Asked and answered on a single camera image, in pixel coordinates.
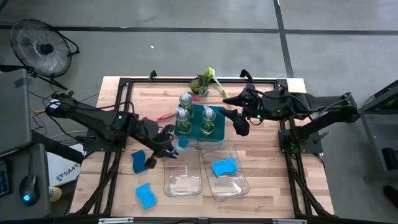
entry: fan grille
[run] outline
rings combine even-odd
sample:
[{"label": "fan grille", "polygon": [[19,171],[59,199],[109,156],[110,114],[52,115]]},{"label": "fan grille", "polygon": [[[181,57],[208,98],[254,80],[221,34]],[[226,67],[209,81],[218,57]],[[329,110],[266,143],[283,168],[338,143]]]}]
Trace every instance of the fan grille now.
[{"label": "fan grille", "polygon": [[67,41],[52,26],[34,19],[24,19],[14,25],[11,47],[23,65],[34,68],[33,74],[44,77],[62,76],[72,62]]}]

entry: green tray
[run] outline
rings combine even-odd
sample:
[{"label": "green tray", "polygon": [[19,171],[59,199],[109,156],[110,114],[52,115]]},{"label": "green tray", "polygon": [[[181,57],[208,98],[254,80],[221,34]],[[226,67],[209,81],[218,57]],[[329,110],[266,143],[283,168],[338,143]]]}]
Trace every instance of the green tray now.
[{"label": "green tray", "polygon": [[215,129],[213,133],[211,133],[209,136],[205,136],[204,134],[202,134],[202,132],[200,131],[200,128],[202,126],[201,114],[205,110],[205,108],[203,107],[203,105],[193,105],[194,117],[193,120],[190,120],[192,124],[191,132],[189,134],[180,134],[180,131],[178,130],[177,127],[177,122],[175,122],[174,135],[188,136],[189,138],[193,138],[198,141],[210,141],[210,142],[222,141],[224,139],[224,133],[225,133],[225,116],[222,115],[219,112],[219,110],[223,110],[225,108],[221,106],[210,106],[210,108],[214,112],[216,112],[216,119],[214,120]]}]

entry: gray floor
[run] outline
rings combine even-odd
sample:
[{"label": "gray floor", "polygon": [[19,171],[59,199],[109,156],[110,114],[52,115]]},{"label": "gray floor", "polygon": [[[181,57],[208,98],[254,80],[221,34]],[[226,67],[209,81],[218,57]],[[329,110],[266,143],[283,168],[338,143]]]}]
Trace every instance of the gray floor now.
[{"label": "gray floor", "polygon": [[[286,29],[397,30],[395,0],[280,0]],[[11,0],[0,23],[34,18],[53,25],[117,27],[277,28],[271,0]],[[58,80],[76,99],[97,94],[107,75],[196,75],[207,66],[235,77],[243,68],[254,77],[286,77],[278,34],[156,32],[63,32],[81,48],[68,73]],[[294,76],[314,95],[352,91],[362,105],[397,79],[398,36],[288,35]],[[19,64],[0,30],[0,63]],[[35,80],[31,90],[51,94]],[[87,103],[95,105],[96,97]],[[33,109],[41,109],[32,96]],[[47,135],[60,133],[41,116]],[[67,131],[84,129],[60,121]],[[365,184],[375,166],[360,121],[335,124],[322,141],[335,213],[345,218],[398,222],[398,209],[382,195],[385,182]]]}]

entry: wooden tabletop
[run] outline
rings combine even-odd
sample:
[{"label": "wooden tabletop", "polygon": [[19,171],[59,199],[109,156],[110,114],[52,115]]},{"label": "wooden tabletop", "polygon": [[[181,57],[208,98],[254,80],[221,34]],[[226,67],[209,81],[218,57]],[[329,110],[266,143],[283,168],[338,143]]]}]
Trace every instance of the wooden tabletop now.
[{"label": "wooden tabletop", "polygon": [[[97,106],[113,105],[118,90],[120,77],[104,77]],[[305,92],[301,78],[288,78],[289,91]],[[230,96],[238,95],[245,84],[224,84]],[[256,84],[261,91],[273,90],[270,84]],[[132,102],[135,112],[140,117],[148,116],[156,119],[174,111],[178,105],[179,96],[189,91],[186,83],[135,83],[132,89]],[[234,108],[222,102],[222,96],[216,85],[210,86],[210,94],[200,100],[200,104]],[[175,120],[161,122],[161,126],[174,124]],[[260,126],[250,127],[250,134],[242,137],[235,134],[232,121],[226,119],[224,139],[236,143],[239,159],[244,174],[250,185],[250,191],[243,197],[233,198],[224,202],[216,202],[206,178],[206,172],[201,170],[203,190],[201,194],[186,197],[167,197],[164,194],[164,166],[158,160],[155,169],[140,174],[132,171],[131,153],[144,149],[147,156],[151,151],[142,144],[129,138],[126,151],[122,153],[118,170],[118,179],[114,194],[112,216],[114,217],[220,217],[220,218],[290,218],[294,217],[292,199],[285,157],[279,151],[276,121],[264,121]],[[73,198],[71,212],[77,211],[89,199],[97,187],[103,152],[95,152],[84,160]],[[330,213],[333,213],[328,184],[323,166],[317,157],[311,154],[302,156],[308,188]],[[150,188],[156,196],[157,204],[143,210],[135,195],[136,187],[150,183]],[[298,190],[300,208],[304,211],[301,190]],[[105,207],[107,197],[103,197],[101,208]]]}]

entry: green liquid bottle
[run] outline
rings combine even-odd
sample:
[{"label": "green liquid bottle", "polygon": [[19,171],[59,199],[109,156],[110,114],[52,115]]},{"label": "green liquid bottle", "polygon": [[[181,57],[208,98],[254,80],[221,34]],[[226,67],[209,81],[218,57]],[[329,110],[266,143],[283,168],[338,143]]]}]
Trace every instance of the green liquid bottle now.
[{"label": "green liquid bottle", "polygon": [[203,119],[202,126],[200,131],[205,135],[211,135],[214,132],[215,124],[214,120],[216,119],[216,113],[208,106],[204,106],[205,110],[201,114]]},{"label": "green liquid bottle", "polygon": [[188,92],[180,96],[181,107],[187,110],[190,114],[190,118],[193,118],[193,97]]},{"label": "green liquid bottle", "polygon": [[176,108],[178,113],[177,117],[177,127],[180,134],[189,134],[192,129],[192,124],[189,122],[190,116],[189,112],[183,108]]}]

